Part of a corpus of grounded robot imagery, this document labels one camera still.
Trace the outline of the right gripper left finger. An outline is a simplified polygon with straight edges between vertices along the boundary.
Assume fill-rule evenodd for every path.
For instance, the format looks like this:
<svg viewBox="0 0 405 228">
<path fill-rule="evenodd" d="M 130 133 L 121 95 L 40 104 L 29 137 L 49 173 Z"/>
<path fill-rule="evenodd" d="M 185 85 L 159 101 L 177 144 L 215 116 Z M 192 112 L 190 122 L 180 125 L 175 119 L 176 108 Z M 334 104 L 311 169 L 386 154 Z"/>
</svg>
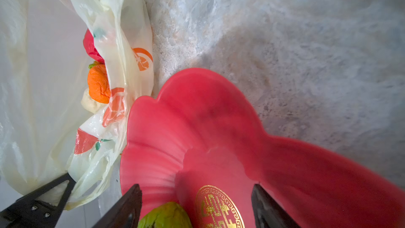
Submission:
<svg viewBox="0 0 405 228">
<path fill-rule="evenodd" d="M 142 208 L 142 190 L 134 184 L 93 226 L 94 228 L 136 228 Z"/>
</svg>

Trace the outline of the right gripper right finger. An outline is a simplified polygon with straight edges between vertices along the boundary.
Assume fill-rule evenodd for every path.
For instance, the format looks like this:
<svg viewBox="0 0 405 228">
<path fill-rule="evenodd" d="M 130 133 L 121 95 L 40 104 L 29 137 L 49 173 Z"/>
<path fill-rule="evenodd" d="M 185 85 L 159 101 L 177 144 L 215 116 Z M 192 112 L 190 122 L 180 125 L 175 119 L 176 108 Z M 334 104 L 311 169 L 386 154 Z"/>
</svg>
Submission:
<svg viewBox="0 0 405 228">
<path fill-rule="evenodd" d="M 259 184 L 253 187 L 251 201 L 257 228 L 300 228 Z"/>
</svg>

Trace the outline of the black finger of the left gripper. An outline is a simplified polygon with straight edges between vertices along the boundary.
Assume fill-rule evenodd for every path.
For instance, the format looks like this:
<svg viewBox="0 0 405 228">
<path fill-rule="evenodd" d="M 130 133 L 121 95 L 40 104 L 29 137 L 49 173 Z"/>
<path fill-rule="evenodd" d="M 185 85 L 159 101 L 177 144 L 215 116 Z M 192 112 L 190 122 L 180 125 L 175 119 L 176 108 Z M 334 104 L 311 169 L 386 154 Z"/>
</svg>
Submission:
<svg viewBox="0 0 405 228">
<path fill-rule="evenodd" d="M 40 200 L 40 197 L 57 186 L 66 184 L 62 195 L 55 204 Z M 69 200 L 76 181 L 64 174 L 19 198 L 1 212 L 2 228 L 54 228 Z"/>
</svg>

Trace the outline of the green toy apple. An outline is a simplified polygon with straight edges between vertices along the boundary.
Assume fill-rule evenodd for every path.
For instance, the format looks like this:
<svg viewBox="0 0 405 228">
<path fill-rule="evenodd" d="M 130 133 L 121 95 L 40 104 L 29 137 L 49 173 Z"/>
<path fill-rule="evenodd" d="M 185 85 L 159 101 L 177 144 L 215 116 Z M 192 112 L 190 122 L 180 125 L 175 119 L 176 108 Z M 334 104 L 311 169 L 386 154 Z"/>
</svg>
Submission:
<svg viewBox="0 0 405 228">
<path fill-rule="evenodd" d="M 187 212 L 176 202 L 168 202 L 145 215 L 138 228 L 192 228 Z"/>
</svg>

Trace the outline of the red flower-shaped plate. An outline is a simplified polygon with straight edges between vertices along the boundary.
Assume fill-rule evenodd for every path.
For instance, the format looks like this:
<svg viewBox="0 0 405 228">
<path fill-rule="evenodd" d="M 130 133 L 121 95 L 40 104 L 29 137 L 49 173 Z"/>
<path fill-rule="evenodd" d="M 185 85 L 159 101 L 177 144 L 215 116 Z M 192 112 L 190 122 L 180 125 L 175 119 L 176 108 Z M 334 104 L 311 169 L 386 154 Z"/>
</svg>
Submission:
<svg viewBox="0 0 405 228">
<path fill-rule="evenodd" d="M 122 193 L 138 184 L 141 215 L 177 202 L 195 228 L 253 228 L 260 185 L 302 228 L 402 228 L 405 194 L 323 148 L 269 135 L 221 75 L 182 70 L 130 111 Z"/>
</svg>

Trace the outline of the orange toy fruit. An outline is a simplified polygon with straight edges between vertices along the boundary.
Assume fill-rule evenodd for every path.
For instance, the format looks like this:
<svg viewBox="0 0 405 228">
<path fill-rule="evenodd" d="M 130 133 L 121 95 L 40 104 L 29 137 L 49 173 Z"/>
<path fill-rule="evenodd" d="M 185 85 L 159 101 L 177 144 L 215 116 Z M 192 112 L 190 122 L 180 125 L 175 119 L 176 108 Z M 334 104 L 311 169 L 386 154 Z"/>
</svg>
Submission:
<svg viewBox="0 0 405 228">
<path fill-rule="evenodd" d="M 104 104 L 109 103 L 111 89 L 104 64 L 97 64 L 89 70 L 88 87 L 89 95 L 93 100 Z"/>
</svg>

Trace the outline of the translucent yellowish plastic bag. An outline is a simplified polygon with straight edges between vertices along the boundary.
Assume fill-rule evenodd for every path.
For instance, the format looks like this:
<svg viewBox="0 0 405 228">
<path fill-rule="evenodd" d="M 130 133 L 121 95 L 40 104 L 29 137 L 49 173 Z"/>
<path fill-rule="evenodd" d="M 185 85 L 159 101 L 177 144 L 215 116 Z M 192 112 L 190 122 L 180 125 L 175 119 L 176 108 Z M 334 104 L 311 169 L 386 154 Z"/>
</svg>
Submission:
<svg viewBox="0 0 405 228">
<path fill-rule="evenodd" d="M 81 100 L 89 29 L 111 97 Z M 153 35 L 144 0 L 1 0 L 1 177 L 26 195 L 68 173 L 71 210 L 100 196 L 126 146 L 134 101 L 152 93 Z"/>
</svg>

